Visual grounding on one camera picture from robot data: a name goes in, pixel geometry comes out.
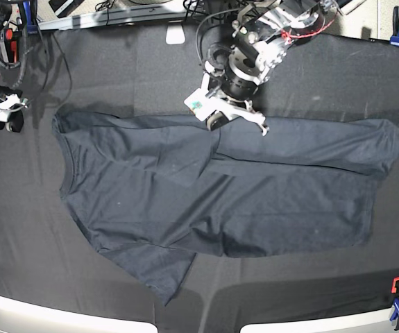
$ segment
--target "black table surface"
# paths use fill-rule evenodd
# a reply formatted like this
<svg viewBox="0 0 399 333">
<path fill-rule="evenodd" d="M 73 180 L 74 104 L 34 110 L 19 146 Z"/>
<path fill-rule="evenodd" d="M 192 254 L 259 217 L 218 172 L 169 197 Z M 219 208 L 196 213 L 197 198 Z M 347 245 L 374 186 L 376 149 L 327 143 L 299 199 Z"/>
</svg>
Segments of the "black table surface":
<svg viewBox="0 0 399 333">
<path fill-rule="evenodd" d="M 250 259 L 199 255 L 167 307 L 90 248 L 60 202 L 64 164 L 52 116 L 63 103 L 87 111 L 96 104 L 121 117 L 187 114 L 183 101 L 202 79 L 195 27 L 185 26 L 181 45 L 166 44 L 166 31 L 150 24 L 46 36 L 46 92 L 25 111 L 22 133 L 0 131 L 0 295 L 179 333 L 238 332 L 249 323 L 389 307 L 399 275 L 399 158 L 378 191 L 363 246 Z M 221 34 L 210 30 L 204 44 Z M 43 50 L 38 42 L 29 54 L 26 97 L 43 82 Z M 277 117 L 375 117 L 399 126 L 399 48 L 320 35 L 289 50 L 255 107 Z"/>
</svg>

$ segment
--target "red clamp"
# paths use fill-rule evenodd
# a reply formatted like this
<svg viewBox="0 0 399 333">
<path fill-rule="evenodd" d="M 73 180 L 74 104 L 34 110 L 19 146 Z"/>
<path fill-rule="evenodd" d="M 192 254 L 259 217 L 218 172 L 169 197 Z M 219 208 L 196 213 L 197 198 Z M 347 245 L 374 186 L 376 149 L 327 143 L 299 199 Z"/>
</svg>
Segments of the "red clamp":
<svg viewBox="0 0 399 333">
<path fill-rule="evenodd" d="M 396 283 L 399 281 L 399 276 L 393 279 L 393 283 L 392 283 L 392 293 L 396 293 L 397 289 L 396 289 Z"/>
</svg>

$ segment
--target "cluttered desk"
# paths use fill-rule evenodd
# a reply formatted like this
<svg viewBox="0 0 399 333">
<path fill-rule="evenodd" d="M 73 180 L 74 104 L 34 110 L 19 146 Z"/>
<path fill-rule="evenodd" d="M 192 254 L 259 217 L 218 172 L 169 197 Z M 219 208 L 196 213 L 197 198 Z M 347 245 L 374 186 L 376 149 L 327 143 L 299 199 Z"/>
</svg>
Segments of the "cluttered desk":
<svg viewBox="0 0 399 333">
<path fill-rule="evenodd" d="M 177 45 L 165 23 L 31 38 L 0 94 L 24 116 L 0 130 L 0 296 L 159 332 L 390 306 L 399 47 L 270 2 Z"/>
</svg>

